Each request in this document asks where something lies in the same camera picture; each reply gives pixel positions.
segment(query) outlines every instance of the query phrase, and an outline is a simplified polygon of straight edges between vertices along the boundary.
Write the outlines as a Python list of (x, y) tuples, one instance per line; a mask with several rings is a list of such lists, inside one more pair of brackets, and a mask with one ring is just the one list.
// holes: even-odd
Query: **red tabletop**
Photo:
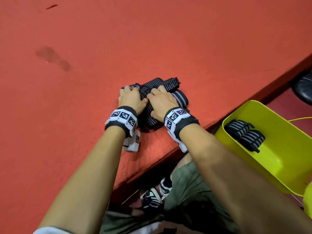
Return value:
[[(34, 231), (103, 134), (120, 87), (178, 77), (207, 127), (307, 67), (311, 4), (0, 0), (2, 233)], [(115, 188), (175, 147), (165, 128), (143, 134)]]

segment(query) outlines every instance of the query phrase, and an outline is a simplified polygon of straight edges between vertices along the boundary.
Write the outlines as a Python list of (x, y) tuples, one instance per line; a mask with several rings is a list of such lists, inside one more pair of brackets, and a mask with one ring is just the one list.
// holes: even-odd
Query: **olive green pants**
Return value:
[(239, 233), (236, 224), (191, 161), (173, 172), (172, 190), (166, 198), (162, 214), (142, 220), (108, 211), (100, 234), (129, 233), (162, 220), (183, 224), (203, 233)]

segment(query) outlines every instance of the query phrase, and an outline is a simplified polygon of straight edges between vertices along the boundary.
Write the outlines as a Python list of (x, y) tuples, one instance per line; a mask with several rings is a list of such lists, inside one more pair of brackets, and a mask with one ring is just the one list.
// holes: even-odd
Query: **forearm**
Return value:
[(305, 233), (311, 228), (295, 204), (199, 125), (183, 128), (180, 138), (241, 232)]
[(95, 233), (107, 209), (125, 132), (109, 127), (55, 198), (39, 227)]

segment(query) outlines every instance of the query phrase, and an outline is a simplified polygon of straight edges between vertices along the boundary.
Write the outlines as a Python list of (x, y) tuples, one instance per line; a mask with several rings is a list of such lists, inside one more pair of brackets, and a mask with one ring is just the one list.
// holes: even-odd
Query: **smudge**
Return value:
[(46, 10), (51, 9), (51, 8), (53, 8), (53, 7), (56, 7), (56, 6), (57, 6), (57, 5), (52, 5), (52, 6), (48, 7), (48, 8), (46, 8)]
[(44, 59), (46, 62), (58, 65), (64, 71), (69, 71), (71, 69), (68, 61), (62, 59), (51, 47), (44, 46), (35, 51), (35, 54), (37, 57)]

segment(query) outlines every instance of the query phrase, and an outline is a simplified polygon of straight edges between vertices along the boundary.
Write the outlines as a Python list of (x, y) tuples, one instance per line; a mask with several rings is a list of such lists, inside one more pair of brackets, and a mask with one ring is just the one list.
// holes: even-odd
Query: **person's right arm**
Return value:
[[(162, 87), (152, 90), (151, 116), (163, 122), (176, 107), (170, 95)], [(185, 126), (179, 136), (242, 233), (312, 232), (312, 220), (300, 208), (201, 126)]]

